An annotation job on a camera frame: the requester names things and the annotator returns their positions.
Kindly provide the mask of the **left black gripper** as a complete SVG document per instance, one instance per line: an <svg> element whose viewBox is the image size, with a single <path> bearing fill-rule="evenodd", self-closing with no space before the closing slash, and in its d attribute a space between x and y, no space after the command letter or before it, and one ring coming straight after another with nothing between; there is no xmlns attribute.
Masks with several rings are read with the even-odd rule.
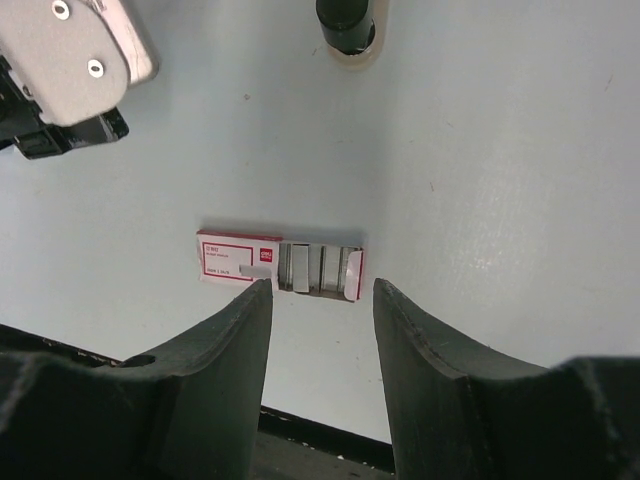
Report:
<svg viewBox="0 0 640 480"><path fill-rule="evenodd" d="M37 160L114 143L129 134L117 108L68 127L45 122L28 88L19 87L12 72L10 63L1 56L2 150L15 147L26 159Z"/></svg>

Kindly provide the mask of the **black staple remover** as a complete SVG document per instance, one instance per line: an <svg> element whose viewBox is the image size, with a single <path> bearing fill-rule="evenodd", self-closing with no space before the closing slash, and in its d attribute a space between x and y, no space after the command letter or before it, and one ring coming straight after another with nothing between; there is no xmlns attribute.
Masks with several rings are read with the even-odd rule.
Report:
<svg viewBox="0 0 640 480"><path fill-rule="evenodd" d="M388 0L317 0L316 16L330 57L342 68L359 72L380 56L387 33Z"/></svg>

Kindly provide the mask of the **red staple box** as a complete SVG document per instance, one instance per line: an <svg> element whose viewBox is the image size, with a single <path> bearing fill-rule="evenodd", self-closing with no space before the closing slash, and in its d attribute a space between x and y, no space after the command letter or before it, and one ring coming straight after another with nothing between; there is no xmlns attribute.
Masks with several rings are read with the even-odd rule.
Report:
<svg viewBox="0 0 640 480"><path fill-rule="evenodd" d="M361 247L206 230L196 239L203 282L245 287L269 280L276 291L351 303L361 298Z"/></svg>

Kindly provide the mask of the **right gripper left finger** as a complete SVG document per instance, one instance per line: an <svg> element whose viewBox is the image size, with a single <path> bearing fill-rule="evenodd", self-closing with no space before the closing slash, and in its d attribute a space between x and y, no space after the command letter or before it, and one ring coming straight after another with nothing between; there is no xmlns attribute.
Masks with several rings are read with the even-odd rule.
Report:
<svg viewBox="0 0 640 480"><path fill-rule="evenodd" d="M5 479L245 479L261 408L273 295L227 307L117 362L1 330Z"/></svg>

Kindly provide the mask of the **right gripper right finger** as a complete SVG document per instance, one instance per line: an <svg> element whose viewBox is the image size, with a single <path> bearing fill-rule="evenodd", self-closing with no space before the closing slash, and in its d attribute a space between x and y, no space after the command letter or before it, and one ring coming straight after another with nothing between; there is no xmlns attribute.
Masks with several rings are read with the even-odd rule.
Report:
<svg viewBox="0 0 640 480"><path fill-rule="evenodd" d="M635 479L639 361L543 368L485 346L390 282L373 317L400 479Z"/></svg>

